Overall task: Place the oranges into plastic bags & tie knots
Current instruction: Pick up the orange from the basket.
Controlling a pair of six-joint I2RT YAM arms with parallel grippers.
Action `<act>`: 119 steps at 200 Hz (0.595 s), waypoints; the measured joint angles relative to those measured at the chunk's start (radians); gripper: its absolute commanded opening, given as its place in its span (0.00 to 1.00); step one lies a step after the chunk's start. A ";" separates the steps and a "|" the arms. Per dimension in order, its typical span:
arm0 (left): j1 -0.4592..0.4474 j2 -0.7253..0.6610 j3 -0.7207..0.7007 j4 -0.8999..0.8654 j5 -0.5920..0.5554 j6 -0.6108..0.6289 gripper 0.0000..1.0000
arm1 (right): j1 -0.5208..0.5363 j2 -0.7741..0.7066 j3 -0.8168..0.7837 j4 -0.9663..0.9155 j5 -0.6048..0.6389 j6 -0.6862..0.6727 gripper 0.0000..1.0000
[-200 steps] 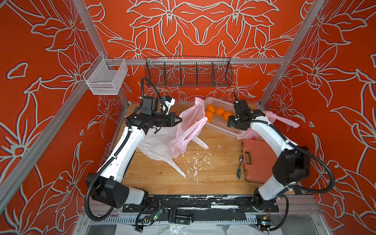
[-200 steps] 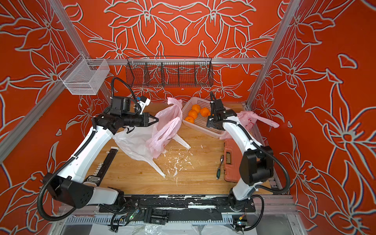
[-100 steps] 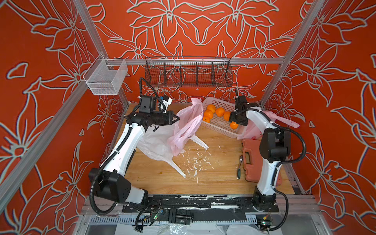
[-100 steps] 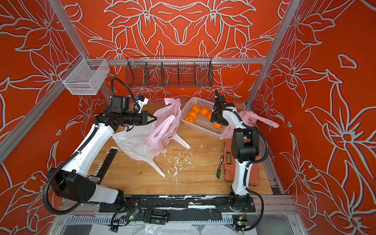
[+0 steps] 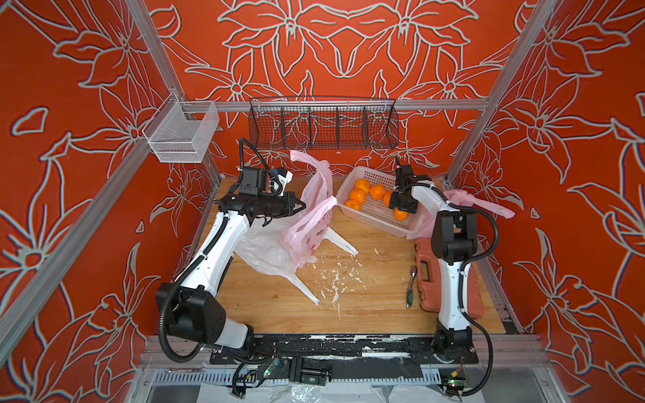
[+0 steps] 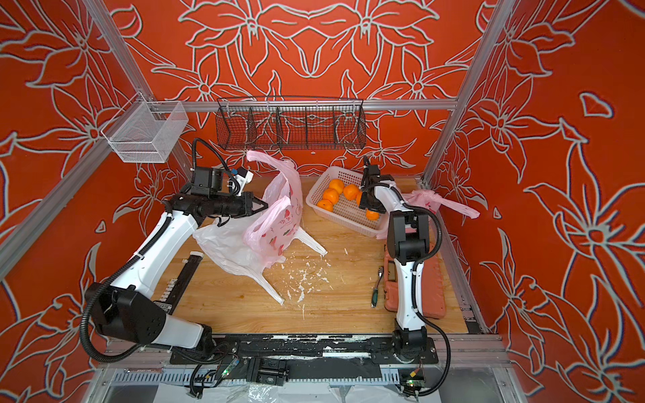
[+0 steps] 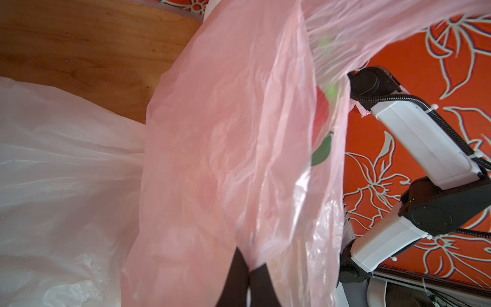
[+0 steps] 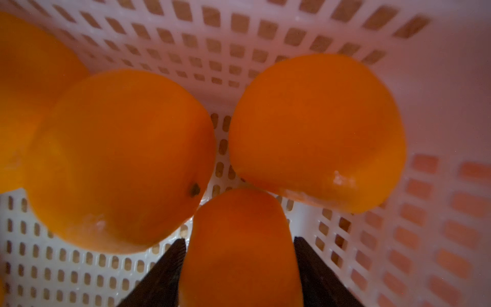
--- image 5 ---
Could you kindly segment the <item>pink printed plastic bag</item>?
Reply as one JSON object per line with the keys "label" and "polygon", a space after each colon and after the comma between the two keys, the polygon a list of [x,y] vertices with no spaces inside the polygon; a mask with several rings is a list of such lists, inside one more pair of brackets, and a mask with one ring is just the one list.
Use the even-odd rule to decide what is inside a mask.
{"label": "pink printed plastic bag", "polygon": [[[450,202],[463,207],[483,208],[489,213],[494,213],[506,219],[510,219],[515,216],[514,211],[512,211],[511,209],[504,208],[501,205],[490,203],[489,201],[483,199],[479,199],[474,195],[468,193],[468,191],[459,189],[448,190],[445,192],[445,195]],[[428,210],[427,208],[420,206],[418,213],[416,214],[416,216],[418,217],[419,227],[408,234],[406,238],[431,238],[437,211],[438,208],[436,207],[431,207],[431,209]]]}

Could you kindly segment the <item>plain pink plastic bag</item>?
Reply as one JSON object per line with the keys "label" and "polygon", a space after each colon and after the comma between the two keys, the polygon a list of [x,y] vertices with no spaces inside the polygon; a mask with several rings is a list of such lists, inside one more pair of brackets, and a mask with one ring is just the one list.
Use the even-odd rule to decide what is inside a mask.
{"label": "plain pink plastic bag", "polygon": [[282,246],[293,263],[297,268],[302,268],[313,262],[313,252],[324,238],[337,200],[333,193],[333,174],[327,161],[319,161],[310,154],[296,150],[290,152],[290,158],[306,163],[316,171],[300,197],[306,204],[305,210],[297,213],[296,221],[282,233],[281,238]]}

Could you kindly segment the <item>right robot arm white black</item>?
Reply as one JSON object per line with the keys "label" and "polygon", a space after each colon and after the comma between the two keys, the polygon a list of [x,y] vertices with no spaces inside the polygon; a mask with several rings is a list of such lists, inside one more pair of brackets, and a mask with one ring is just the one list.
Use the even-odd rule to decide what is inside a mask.
{"label": "right robot arm white black", "polygon": [[388,208],[416,213],[422,206],[435,214],[431,249],[440,269],[441,305],[433,337],[433,354],[449,364],[463,359],[474,347],[474,329],[483,334],[487,343],[485,373],[476,386],[467,388],[453,380],[442,381],[442,393],[461,400],[480,392],[493,369],[491,336],[469,314],[468,282],[472,264],[491,255],[499,245],[499,229],[490,213],[450,201],[429,176],[416,175],[410,165],[398,164],[395,175],[395,190]]}

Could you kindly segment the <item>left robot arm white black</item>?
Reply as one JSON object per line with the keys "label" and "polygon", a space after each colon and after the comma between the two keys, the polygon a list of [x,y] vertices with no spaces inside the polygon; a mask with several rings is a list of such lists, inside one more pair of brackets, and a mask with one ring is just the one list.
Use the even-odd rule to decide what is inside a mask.
{"label": "left robot arm white black", "polygon": [[292,173],[272,169],[266,160],[259,167],[240,166],[237,181],[228,193],[213,202],[217,216],[202,246],[176,280],[156,292],[159,310],[158,339],[161,350],[175,363],[186,363],[201,348],[219,346],[249,356],[254,329],[228,317],[216,296],[233,262],[235,247],[252,223],[290,218],[307,205],[287,191]]}

